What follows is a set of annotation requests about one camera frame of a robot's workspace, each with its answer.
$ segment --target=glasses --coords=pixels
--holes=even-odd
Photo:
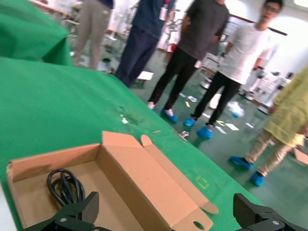
[[[279,13],[279,11],[280,11],[280,10],[273,8],[271,6],[268,6],[268,5],[264,6],[264,9],[271,12],[271,13]]]

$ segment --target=white t-shirt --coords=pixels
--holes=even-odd
[[[218,71],[240,84],[245,84],[258,58],[269,59],[271,31],[257,31],[255,24],[239,26],[230,36],[233,48],[225,56]]]

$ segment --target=hand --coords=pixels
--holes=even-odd
[[[299,131],[299,134],[308,135],[308,126],[303,126],[302,129]]]
[[[273,114],[277,110],[277,105],[273,105],[272,107],[269,108],[269,115]]]

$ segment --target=man in white t-shirt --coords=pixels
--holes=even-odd
[[[240,86],[246,83],[251,70],[270,57],[272,42],[268,25],[282,8],[282,0],[266,0],[259,22],[241,25],[230,36],[225,59],[192,117],[186,119],[184,125],[193,126],[217,91],[224,87],[218,106],[209,122],[197,131],[197,134],[203,138],[210,139],[213,136],[214,123],[222,114],[228,101],[238,92]]]

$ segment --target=box hole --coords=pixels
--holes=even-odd
[[[202,225],[202,224],[200,224],[198,221],[194,221],[193,223],[194,223],[194,225],[195,225],[198,229],[200,229],[200,230],[204,230],[203,225]]]

